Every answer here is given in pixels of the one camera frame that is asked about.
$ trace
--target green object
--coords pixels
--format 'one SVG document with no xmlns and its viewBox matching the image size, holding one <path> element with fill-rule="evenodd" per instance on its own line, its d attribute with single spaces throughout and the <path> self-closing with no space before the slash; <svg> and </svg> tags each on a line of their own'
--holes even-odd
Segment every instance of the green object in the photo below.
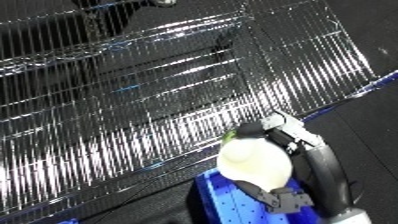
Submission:
<svg viewBox="0 0 398 224">
<path fill-rule="evenodd" d="M 232 141 L 236 137 L 236 130 L 231 130 L 225 133 L 222 136 L 222 145 L 227 144 L 228 142 Z"/>
</svg>

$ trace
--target blue plastic block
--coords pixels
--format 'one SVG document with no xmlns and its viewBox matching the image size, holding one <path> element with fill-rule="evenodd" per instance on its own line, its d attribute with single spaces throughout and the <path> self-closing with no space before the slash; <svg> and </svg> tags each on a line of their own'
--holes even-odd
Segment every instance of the blue plastic block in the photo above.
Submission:
<svg viewBox="0 0 398 224">
<path fill-rule="evenodd" d="M 199 175 L 196 184 L 211 224 L 316 224 L 317 216 L 310 207 L 295 214 L 269 214 L 264 204 L 247 196 L 216 169 Z M 293 180 L 288 186 L 298 188 Z"/>
<path fill-rule="evenodd" d="M 79 222 L 77 221 L 77 219 L 71 219 L 69 221 L 63 221 L 58 224 L 79 224 Z"/>
</svg>

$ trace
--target wire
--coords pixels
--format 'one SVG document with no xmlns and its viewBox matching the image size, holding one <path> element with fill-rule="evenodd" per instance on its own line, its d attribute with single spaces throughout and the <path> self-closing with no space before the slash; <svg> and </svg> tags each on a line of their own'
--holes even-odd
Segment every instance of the wire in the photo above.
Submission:
<svg viewBox="0 0 398 224">
<path fill-rule="evenodd" d="M 181 162 L 179 162 L 178 164 L 176 164 L 175 166 L 173 166 L 172 168 L 168 169 L 166 172 L 164 172 L 163 175 L 167 175 L 169 173 L 172 173 L 177 167 L 179 167 L 181 164 L 183 164 L 183 162 L 185 162 L 185 159 L 187 157 L 183 157 Z M 135 196 L 137 196 L 138 194 L 140 194 L 141 192 L 143 192 L 146 188 L 148 188 L 149 186 L 151 186 L 152 184 L 156 183 L 157 181 L 159 181 L 159 178 L 154 178 L 153 180 L 149 181 L 149 183 L 145 184 L 145 186 L 143 186 L 140 190 L 138 190 L 135 194 L 131 195 L 130 197 L 128 197 L 126 200 L 124 200 L 122 203 L 120 203 L 119 205 L 115 206 L 114 209 L 110 210 L 109 212 L 107 212 L 106 214 L 104 214 L 102 217 L 100 217 L 96 222 L 94 222 L 94 224 L 99 224 L 102 221 L 104 221 L 107 217 L 109 217 L 111 214 L 113 214 L 114 212 L 116 212 L 117 210 L 119 210 L 120 208 L 122 208 L 123 206 L 127 205 L 129 202 L 131 202 Z"/>
</svg>

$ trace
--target dark floor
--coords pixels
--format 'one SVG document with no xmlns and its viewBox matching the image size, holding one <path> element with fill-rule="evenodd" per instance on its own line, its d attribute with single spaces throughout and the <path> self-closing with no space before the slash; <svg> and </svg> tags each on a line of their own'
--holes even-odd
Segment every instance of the dark floor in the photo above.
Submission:
<svg viewBox="0 0 398 224">
<path fill-rule="evenodd" d="M 377 74 L 398 68 L 398 1 L 328 0 Z M 398 220 L 398 82 L 311 122 L 336 150 L 350 180 L 364 184 L 359 207 L 373 223 Z M 192 181 L 124 206 L 101 223 L 206 223 Z M 86 220 L 95 223 L 99 217 Z"/>
</svg>

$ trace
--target wire rack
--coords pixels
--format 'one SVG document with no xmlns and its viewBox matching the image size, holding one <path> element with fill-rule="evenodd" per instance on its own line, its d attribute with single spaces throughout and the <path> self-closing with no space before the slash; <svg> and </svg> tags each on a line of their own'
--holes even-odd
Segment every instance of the wire rack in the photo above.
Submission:
<svg viewBox="0 0 398 224">
<path fill-rule="evenodd" d="M 183 170 L 240 122 L 377 78 L 322 0 L 0 5 L 0 222 Z"/>
</svg>

